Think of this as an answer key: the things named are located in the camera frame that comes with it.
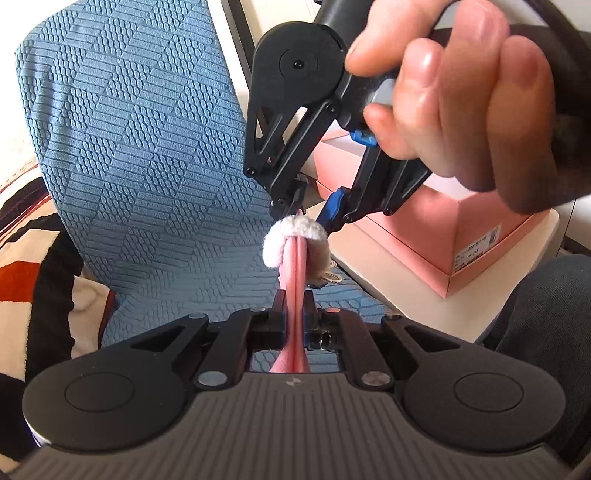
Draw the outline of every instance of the round button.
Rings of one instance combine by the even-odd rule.
[[[461,378],[454,385],[454,393],[466,407],[486,413],[511,410],[523,399],[523,389],[515,380],[488,372]]]
[[[279,69],[284,77],[307,77],[318,72],[318,59],[309,51],[287,50],[279,60]]]
[[[104,412],[122,407],[134,393],[134,384],[129,378],[99,372],[74,380],[66,389],[66,400],[78,410]]]

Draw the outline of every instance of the white fluffy pom-pom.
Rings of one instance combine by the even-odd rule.
[[[330,270],[329,241],[324,228],[306,215],[292,215],[271,227],[262,247],[262,259],[269,268],[277,268],[283,261],[283,249],[291,236],[307,240],[306,278],[318,278]]]

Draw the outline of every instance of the white table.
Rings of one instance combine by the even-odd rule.
[[[316,218],[324,203],[308,210]],[[558,213],[544,219],[498,262],[447,299],[355,225],[329,237],[335,261],[368,293],[408,318],[468,342],[476,340],[544,255],[558,227]]]

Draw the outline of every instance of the white label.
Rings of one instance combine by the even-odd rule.
[[[478,257],[484,255],[492,247],[496,245],[501,236],[501,226],[493,228],[486,235],[481,236],[475,242],[472,242],[464,250],[456,254],[456,259],[453,263],[453,272],[457,272],[466,265],[474,262]]]

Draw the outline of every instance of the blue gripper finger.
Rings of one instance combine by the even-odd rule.
[[[324,227],[327,235],[343,228],[343,214],[348,189],[341,187],[330,195],[316,221]]]

